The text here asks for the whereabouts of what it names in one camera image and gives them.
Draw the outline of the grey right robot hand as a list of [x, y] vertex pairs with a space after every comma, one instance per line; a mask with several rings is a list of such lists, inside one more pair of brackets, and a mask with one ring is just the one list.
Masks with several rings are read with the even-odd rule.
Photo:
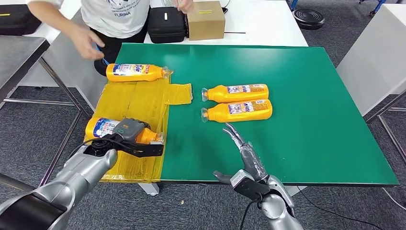
[[238, 148], [244, 168], [238, 170], [238, 172], [232, 176], [225, 175], [219, 171], [214, 171], [214, 177], [223, 184], [232, 185], [233, 188], [242, 186], [259, 186], [262, 188], [268, 188], [269, 186], [266, 184], [268, 174], [252, 147], [252, 144], [246, 142], [230, 123], [226, 123], [223, 131], [230, 136]]

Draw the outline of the person's left hand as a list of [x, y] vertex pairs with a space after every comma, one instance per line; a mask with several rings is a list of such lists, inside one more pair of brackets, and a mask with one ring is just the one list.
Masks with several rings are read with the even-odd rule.
[[193, 8], [194, 4], [193, 0], [173, 0], [172, 2], [174, 7], [184, 14], [187, 14]]

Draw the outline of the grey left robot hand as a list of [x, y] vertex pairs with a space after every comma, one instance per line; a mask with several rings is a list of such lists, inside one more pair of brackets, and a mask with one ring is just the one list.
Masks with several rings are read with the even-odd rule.
[[112, 134], [118, 134], [124, 141], [136, 143], [136, 138], [145, 128], [150, 128], [146, 122], [134, 118], [124, 118], [114, 127]]

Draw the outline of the person's right hand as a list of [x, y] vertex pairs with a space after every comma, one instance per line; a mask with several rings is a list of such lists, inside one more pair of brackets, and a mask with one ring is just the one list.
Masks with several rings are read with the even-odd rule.
[[91, 30], [82, 28], [78, 25], [73, 25], [69, 28], [68, 37], [73, 42], [79, 54], [88, 60], [99, 60], [104, 57], [104, 54], [93, 48], [92, 44], [95, 43], [100, 47], [104, 47], [104, 42]]

